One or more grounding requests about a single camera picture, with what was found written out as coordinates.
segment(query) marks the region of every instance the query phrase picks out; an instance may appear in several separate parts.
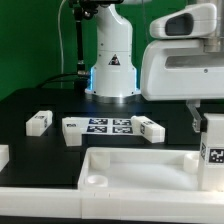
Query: green background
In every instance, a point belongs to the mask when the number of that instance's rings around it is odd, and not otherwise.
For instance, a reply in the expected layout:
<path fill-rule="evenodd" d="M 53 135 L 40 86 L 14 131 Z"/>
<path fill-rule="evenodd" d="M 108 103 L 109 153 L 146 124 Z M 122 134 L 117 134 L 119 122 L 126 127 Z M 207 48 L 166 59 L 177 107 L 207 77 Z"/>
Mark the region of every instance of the green background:
<path fill-rule="evenodd" d="M 13 91 L 35 87 L 46 78 L 60 74 L 57 27 L 62 0 L 0 0 L 0 99 Z M 153 0 L 145 4 L 147 30 L 152 20 L 184 8 L 186 0 Z M 142 5 L 118 5 L 117 11 L 133 25 L 133 64 L 141 69 L 147 46 Z M 66 3 L 61 29 L 65 72 L 76 71 L 76 31 L 72 11 Z M 84 58 L 87 68 L 96 61 L 95 20 L 83 22 Z M 61 88 L 60 84 L 47 87 Z"/>

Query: warning label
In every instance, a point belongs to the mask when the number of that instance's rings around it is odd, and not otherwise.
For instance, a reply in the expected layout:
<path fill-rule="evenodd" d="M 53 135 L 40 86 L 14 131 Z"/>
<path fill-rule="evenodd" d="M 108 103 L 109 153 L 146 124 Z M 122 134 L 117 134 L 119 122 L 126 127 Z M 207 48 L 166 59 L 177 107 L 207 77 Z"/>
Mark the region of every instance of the warning label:
<path fill-rule="evenodd" d="M 116 54 L 111 59 L 109 65 L 121 65 L 120 62 L 119 62 L 119 60 L 118 60 L 118 58 L 117 58 L 117 55 Z"/>

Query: white block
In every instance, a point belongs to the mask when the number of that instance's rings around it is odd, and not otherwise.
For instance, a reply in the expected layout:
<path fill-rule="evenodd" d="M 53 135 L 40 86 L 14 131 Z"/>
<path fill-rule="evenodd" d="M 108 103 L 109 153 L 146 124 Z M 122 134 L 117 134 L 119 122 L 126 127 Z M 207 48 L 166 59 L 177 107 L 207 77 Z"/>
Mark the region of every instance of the white block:
<path fill-rule="evenodd" d="M 154 121 L 145 116 L 133 116 L 131 122 L 134 133 L 141 133 L 151 143 L 164 142 L 165 128 L 156 124 Z"/>
<path fill-rule="evenodd" d="M 62 119 L 62 132 L 67 146 L 82 145 L 82 132 L 75 119 Z"/>
<path fill-rule="evenodd" d="M 198 188 L 224 191 L 224 115 L 205 114 L 207 132 L 201 136 Z"/>
<path fill-rule="evenodd" d="M 8 145 L 0 145 L 0 172 L 9 162 L 9 147 Z"/>
<path fill-rule="evenodd" d="M 26 122 L 27 136 L 41 136 L 52 124 L 53 113 L 49 110 L 39 111 Z"/>

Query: black cable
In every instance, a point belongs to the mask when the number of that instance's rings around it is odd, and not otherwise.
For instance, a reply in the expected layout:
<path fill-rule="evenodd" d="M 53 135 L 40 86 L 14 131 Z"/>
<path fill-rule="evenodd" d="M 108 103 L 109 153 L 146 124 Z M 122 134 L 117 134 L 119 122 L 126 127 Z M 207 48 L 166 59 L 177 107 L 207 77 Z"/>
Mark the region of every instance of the black cable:
<path fill-rule="evenodd" d="M 52 81 L 48 81 L 48 82 L 42 83 L 42 86 L 38 87 L 38 88 L 42 88 L 46 84 L 55 83 L 55 82 L 60 82 L 60 83 L 62 83 L 62 82 L 75 82 L 75 80 L 52 80 Z"/>
<path fill-rule="evenodd" d="M 55 79 L 64 78 L 64 77 L 68 77 L 68 76 L 77 76 L 77 75 L 78 75 L 77 73 L 65 73 L 65 74 L 55 75 L 55 76 L 52 76 L 52 77 L 46 79 L 44 82 L 38 84 L 36 86 L 36 88 L 42 88 L 42 86 L 44 86 L 45 83 L 55 80 Z"/>
<path fill-rule="evenodd" d="M 48 79 L 46 79 L 44 82 L 42 82 L 42 83 L 40 83 L 40 84 L 38 84 L 37 86 L 36 86 L 36 88 L 42 88 L 45 84 L 48 84 L 48 83 L 50 83 L 50 82 L 74 82 L 75 80 L 55 80 L 55 79 L 59 79 L 59 78 L 64 78 L 64 77 L 68 77 L 68 76 L 76 76 L 76 77 L 78 77 L 78 78 L 80 78 L 80 79 L 85 79 L 85 80 L 87 80 L 87 79 L 89 79 L 89 75 L 80 75 L 80 74 L 77 74 L 77 73 L 65 73 L 65 74 L 60 74 L 60 75 L 55 75 L 55 76 L 53 76 L 53 77 L 51 77 L 51 78 L 48 78 Z"/>
<path fill-rule="evenodd" d="M 145 2 L 142 0 L 142 16 L 143 16 L 143 23 L 144 23 L 144 29 L 145 29 L 145 37 L 146 42 L 149 44 L 149 33 L 147 28 L 147 21 L 146 21 L 146 10 L 145 10 Z"/>
<path fill-rule="evenodd" d="M 83 56 L 83 36 L 82 36 L 82 8 L 75 7 L 74 8 L 74 17 L 75 17 L 75 24 L 76 24 L 76 39 L 77 39 L 77 55 L 78 55 L 78 66 L 80 62 L 84 62 Z M 85 70 L 85 65 L 82 64 L 82 67 L 77 67 L 77 70 Z"/>

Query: black table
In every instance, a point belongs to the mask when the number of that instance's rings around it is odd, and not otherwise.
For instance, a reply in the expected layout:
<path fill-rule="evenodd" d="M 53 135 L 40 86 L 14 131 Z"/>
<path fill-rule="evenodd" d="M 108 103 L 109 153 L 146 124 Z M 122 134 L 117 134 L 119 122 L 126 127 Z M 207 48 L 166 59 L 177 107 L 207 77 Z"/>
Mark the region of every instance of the black table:
<path fill-rule="evenodd" d="M 53 123 L 41 137 L 27 137 L 25 123 L 40 110 L 51 110 Z M 222 113 L 224 107 L 219 101 L 203 101 L 200 110 Z M 62 118 L 131 118 L 133 115 L 149 117 L 165 127 L 165 142 L 151 144 L 141 136 L 83 135 L 82 146 L 66 147 Z M 10 150 L 10 161 L 0 172 L 0 186 L 76 189 L 86 149 L 93 146 L 198 150 L 200 134 L 194 133 L 192 121 L 184 101 L 147 102 L 142 99 L 139 102 L 113 105 L 88 101 L 74 90 L 17 90 L 0 102 L 0 144 L 9 145 Z M 0 218 L 0 223 L 19 221 L 33 223 L 31 218 Z M 102 221 L 35 219 L 35 223 L 49 222 Z"/>

